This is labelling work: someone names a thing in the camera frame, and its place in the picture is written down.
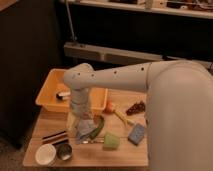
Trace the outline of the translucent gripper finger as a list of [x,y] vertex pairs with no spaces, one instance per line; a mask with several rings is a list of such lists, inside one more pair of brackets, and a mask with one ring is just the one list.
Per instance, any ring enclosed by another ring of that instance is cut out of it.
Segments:
[[88,115],[85,119],[85,125],[87,128],[94,128],[95,127],[95,123],[93,120],[93,117]]
[[75,115],[73,115],[73,114],[68,115],[67,124],[66,124],[68,131],[72,131],[75,128],[76,121],[77,121],[77,118]]

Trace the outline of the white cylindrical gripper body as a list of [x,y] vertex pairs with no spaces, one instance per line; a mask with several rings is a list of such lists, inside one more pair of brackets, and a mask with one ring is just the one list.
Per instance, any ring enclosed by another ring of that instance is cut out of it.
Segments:
[[88,88],[73,89],[71,91],[70,107],[76,117],[80,119],[91,119],[90,90]]

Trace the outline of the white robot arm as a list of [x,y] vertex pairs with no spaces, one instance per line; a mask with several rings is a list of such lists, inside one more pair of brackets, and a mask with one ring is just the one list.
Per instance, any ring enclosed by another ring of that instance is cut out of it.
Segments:
[[150,171],[213,171],[213,75],[188,60],[150,62],[95,71],[83,63],[65,71],[77,116],[87,89],[145,92]]

